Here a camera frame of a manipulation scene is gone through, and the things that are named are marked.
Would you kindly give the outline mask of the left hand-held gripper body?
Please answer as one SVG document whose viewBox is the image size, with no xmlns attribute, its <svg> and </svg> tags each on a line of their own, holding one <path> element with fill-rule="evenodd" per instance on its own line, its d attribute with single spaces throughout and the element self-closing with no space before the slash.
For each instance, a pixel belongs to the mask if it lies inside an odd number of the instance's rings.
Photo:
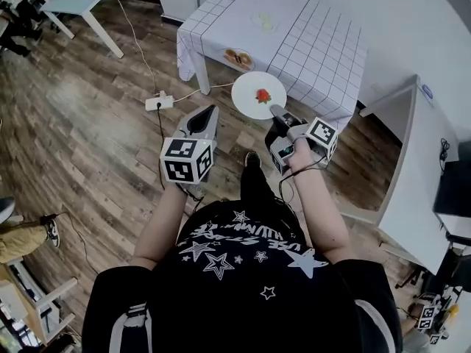
<svg viewBox="0 0 471 353">
<path fill-rule="evenodd" d="M 178 124 L 174 134 L 164 140 L 160 162 L 168 182 L 199 184 L 206 180 L 214 164 L 216 139 L 204 139 L 201 133 L 183 131 Z"/>
</svg>

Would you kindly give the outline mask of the person's right hand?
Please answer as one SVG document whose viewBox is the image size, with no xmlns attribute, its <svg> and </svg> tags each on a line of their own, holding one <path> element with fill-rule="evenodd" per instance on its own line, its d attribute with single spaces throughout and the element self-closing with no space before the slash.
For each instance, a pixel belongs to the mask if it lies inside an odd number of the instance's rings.
<svg viewBox="0 0 471 353">
<path fill-rule="evenodd" d="M 294 153 L 288 158 L 288 164 L 292 173 L 314 164 L 311 148 L 305 138 L 295 140 Z"/>
</svg>

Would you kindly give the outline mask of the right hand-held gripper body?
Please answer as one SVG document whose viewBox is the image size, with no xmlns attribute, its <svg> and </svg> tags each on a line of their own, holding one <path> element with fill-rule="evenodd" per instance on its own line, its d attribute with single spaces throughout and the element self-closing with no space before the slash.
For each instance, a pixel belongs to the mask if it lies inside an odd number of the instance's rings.
<svg viewBox="0 0 471 353">
<path fill-rule="evenodd" d="M 315 165 L 328 166 L 338 143 L 336 128 L 316 117 L 311 123 L 289 111 L 272 111 L 273 124 L 265 137 L 272 162 L 281 176 L 289 170 L 288 159 L 294 154 L 294 143 L 305 138 Z"/>
</svg>

